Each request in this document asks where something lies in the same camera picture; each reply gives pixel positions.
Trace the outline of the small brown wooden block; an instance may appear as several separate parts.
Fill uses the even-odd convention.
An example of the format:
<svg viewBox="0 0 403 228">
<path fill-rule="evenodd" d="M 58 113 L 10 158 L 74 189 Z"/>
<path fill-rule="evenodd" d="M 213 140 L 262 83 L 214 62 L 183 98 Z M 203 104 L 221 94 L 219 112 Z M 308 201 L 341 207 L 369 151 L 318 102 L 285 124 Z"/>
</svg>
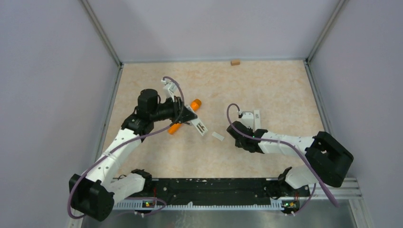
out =
<svg viewBox="0 0 403 228">
<path fill-rule="evenodd" d="M 233 59 L 230 61 L 231 66 L 239 66 L 240 65 L 240 60 L 239 59 Z"/>
</svg>

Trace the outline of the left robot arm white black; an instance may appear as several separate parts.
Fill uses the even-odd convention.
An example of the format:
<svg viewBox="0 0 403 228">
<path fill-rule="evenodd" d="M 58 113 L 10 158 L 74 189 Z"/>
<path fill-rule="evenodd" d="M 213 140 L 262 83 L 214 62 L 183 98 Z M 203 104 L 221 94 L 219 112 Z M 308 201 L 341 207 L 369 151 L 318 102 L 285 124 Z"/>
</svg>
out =
<svg viewBox="0 0 403 228">
<path fill-rule="evenodd" d="M 138 193 L 147 196 L 152 192 L 152 183 L 147 180 L 150 174 L 147 172 L 135 171 L 117 181 L 113 181 L 113 178 L 129 154 L 145 138 L 158 133 L 153 131 L 155 122 L 171 120 L 175 124 L 198 118 L 182 99 L 182 96 L 168 95 L 165 102 L 161 102 L 154 89 L 140 92 L 134 112 L 124 120 L 103 155 L 82 175 L 75 174 L 70 178 L 67 212 L 72 219 L 89 216 L 103 221 L 115 204 L 130 195 Z"/>
</svg>

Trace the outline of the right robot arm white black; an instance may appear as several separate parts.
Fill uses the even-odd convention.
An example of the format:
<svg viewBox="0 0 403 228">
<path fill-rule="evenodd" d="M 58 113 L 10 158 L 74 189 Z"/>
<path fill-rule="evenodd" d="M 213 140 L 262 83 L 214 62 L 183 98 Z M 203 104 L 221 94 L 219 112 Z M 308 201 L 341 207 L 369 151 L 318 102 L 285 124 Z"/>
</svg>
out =
<svg viewBox="0 0 403 228">
<path fill-rule="evenodd" d="M 289 136 L 265 129 L 254 131 L 234 121 L 227 132 L 235 139 L 236 147 L 250 153 L 280 154 L 303 161 L 303 165 L 287 169 L 285 178 L 278 183 L 279 191 L 285 196 L 314 183 L 339 188 L 354 160 L 341 143 L 324 131 L 314 136 Z"/>
</svg>

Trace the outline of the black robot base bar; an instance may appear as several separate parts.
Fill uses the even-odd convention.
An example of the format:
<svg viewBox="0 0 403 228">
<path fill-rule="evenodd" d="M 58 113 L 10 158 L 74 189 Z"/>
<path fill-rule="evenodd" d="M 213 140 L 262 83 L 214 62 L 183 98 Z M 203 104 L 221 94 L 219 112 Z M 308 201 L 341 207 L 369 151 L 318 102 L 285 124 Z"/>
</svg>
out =
<svg viewBox="0 0 403 228">
<path fill-rule="evenodd" d="M 169 206 L 269 205 L 282 197 L 308 197 L 308 186 L 293 189 L 276 178 L 159 178 L 146 181 L 142 191 L 131 196 L 158 198 Z"/>
</svg>

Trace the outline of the small white battery cover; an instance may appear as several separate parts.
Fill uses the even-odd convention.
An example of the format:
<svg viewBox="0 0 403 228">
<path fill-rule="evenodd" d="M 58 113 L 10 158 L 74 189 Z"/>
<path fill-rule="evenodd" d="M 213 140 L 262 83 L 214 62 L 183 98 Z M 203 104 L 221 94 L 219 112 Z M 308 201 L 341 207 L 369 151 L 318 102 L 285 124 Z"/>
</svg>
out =
<svg viewBox="0 0 403 228">
<path fill-rule="evenodd" d="M 221 134 L 219 134 L 217 132 L 213 132 L 212 136 L 215 137 L 216 139 L 220 140 L 221 142 L 225 139 L 224 136 L 222 136 Z"/>
</svg>

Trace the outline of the small white remote control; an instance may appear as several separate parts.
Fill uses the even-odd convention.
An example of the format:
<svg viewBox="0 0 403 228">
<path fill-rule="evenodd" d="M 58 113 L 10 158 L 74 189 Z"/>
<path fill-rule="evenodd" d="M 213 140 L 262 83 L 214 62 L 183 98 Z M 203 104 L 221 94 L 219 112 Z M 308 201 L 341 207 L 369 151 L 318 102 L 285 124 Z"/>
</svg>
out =
<svg viewBox="0 0 403 228">
<path fill-rule="evenodd" d="M 205 126 L 205 124 L 201 121 L 200 118 L 196 118 L 190 121 L 191 125 L 195 127 L 195 129 L 198 131 L 198 133 L 201 136 L 204 136 L 207 132 L 208 129 Z"/>
</svg>

